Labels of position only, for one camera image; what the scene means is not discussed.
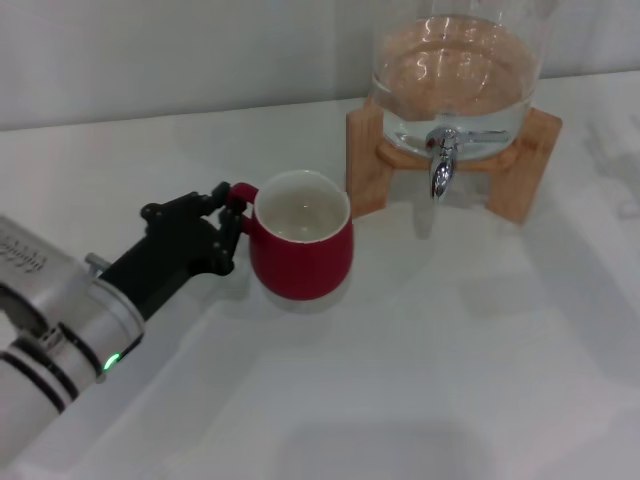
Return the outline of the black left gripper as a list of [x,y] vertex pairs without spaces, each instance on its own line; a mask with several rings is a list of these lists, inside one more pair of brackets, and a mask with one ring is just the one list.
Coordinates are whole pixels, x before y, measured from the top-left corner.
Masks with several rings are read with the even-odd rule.
[[225,207],[230,191],[231,185],[221,182],[209,194],[192,192],[143,207],[144,237],[102,273],[102,280],[148,320],[192,277],[230,274],[242,234],[242,207]]

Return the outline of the red ceramic cup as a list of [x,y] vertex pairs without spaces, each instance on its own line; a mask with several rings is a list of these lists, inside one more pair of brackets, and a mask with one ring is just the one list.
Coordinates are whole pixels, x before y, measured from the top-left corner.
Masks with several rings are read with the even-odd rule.
[[321,298],[346,279],[354,257],[352,208],[332,180],[310,170],[278,174],[262,187],[237,183],[229,201],[252,207],[242,218],[253,270],[271,292]]

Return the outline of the chrome faucet tap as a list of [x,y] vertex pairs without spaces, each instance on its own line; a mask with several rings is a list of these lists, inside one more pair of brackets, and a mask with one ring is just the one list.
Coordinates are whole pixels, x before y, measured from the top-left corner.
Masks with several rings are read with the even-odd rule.
[[504,130],[460,131],[450,126],[432,130],[425,139],[425,150],[431,158],[431,198],[440,200],[446,194],[456,172],[458,155],[468,145],[507,145],[510,139]]

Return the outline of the wooden dispenser stand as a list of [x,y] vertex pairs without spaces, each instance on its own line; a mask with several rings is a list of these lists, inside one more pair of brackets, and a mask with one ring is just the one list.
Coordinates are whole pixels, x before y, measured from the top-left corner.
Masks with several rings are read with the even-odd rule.
[[[486,208],[515,224],[526,221],[562,129],[560,118],[532,108],[516,139],[479,160],[460,160],[456,172],[490,178]],[[392,145],[383,135],[383,111],[368,98],[346,116],[346,191],[355,218],[386,207],[396,170],[427,171],[431,158]]]

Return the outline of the glass water dispenser jar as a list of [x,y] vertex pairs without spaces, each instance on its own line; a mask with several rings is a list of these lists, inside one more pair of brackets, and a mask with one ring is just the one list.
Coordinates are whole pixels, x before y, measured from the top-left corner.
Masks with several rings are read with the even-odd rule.
[[456,133],[460,156],[504,150],[539,78],[547,19],[538,0],[377,0],[370,97],[386,139],[426,155]]

